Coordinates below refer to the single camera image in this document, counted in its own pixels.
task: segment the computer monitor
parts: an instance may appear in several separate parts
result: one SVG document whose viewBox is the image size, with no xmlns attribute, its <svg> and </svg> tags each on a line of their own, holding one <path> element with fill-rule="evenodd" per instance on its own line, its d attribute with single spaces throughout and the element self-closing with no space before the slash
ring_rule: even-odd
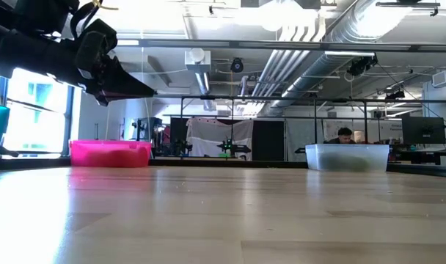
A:
<svg viewBox="0 0 446 264">
<path fill-rule="evenodd" d="M 404 117 L 404 144 L 445 144 L 445 124 L 441 117 Z"/>
</svg>

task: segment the man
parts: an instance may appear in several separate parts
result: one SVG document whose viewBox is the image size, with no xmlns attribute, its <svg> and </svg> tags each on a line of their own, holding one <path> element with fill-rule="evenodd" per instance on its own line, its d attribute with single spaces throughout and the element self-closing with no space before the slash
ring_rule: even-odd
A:
<svg viewBox="0 0 446 264">
<path fill-rule="evenodd" d="M 355 144 L 355 141 L 351 139 L 352 131 L 348 128 L 341 128 L 337 132 L 338 137 L 336 139 L 331 139 L 327 144 Z"/>
</svg>

